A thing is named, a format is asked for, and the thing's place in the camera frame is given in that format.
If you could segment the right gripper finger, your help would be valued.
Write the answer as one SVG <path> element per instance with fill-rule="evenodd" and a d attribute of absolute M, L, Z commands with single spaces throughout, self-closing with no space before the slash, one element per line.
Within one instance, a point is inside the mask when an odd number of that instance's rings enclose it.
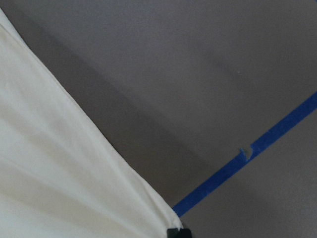
<path fill-rule="evenodd" d="M 167 229 L 167 238 L 191 238 L 191 230 L 185 228 Z"/>

